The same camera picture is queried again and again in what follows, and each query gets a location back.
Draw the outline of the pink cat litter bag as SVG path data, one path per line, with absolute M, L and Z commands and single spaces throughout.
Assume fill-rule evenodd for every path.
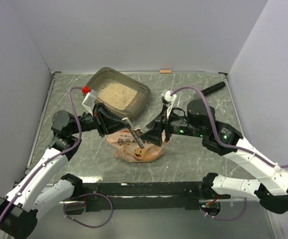
M 107 137 L 107 142 L 116 150 L 115 158 L 130 163 L 149 163 L 164 154 L 167 142 L 162 141 L 161 146 L 156 146 L 147 140 L 142 140 L 144 148 L 140 148 L 128 129 L 123 129 Z

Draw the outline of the small wooden comb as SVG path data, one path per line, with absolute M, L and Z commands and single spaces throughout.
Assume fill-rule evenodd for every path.
M 133 138 L 134 138 L 135 142 L 138 144 L 138 146 L 141 149 L 145 148 L 143 141 L 140 139 L 140 135 L 143 133 L 142 130 L 139 127 L 135 128 L 132 125 L 132 123 L 128 117 L 123 118 L 122 121 L 127 125 L 127 129 L 129 130 L 129 132 L 133 136 Z

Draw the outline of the clear plastic litter scoop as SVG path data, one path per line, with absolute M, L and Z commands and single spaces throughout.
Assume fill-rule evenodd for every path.
M 176 100 L 174 105 L 178 108 L 181 108 L 183 107 L 183 104 L 184 104 L 184 93 L 179 91 L 176 93 Z

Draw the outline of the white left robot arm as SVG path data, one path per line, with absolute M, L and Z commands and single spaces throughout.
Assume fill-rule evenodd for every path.
M 54 136 L 44 155 L 16 187 L 0 197 L 0 230 L 16 239 L 25 239 L 56 204 L 68 198 L 81 198 L 83 182 L 72 174 L 64 175 L 46 192 L 43 189 L 77 152 L 83 132 L 97 130 L 105 136 L 126 127 L 127 123 L 103 103 L 95 104 L 90 113 L 81 116 L 75 110 L 56 112 L 51 127 Z

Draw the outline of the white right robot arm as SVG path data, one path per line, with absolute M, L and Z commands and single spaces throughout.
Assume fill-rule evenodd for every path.
M 231 125 L 214 119 L 213 107 L 205 107 L 202 100 L 192 100 L 187 114 L 179 116 L 177 108 L 171 111 L 163 106 L 161 113 L 148 125 L 141 139 L 161 146 L 172 135 L 199 137 L 202 146 L 229 159 L 253 176 L 252 180 L 237 179 L 217 173 L 208 173 L 201 185 L 203 195 L 244 197 L 258 201 L 265 209 L 283 214 L 288 211 L 288 171 L 258 152 L 242 134 Z

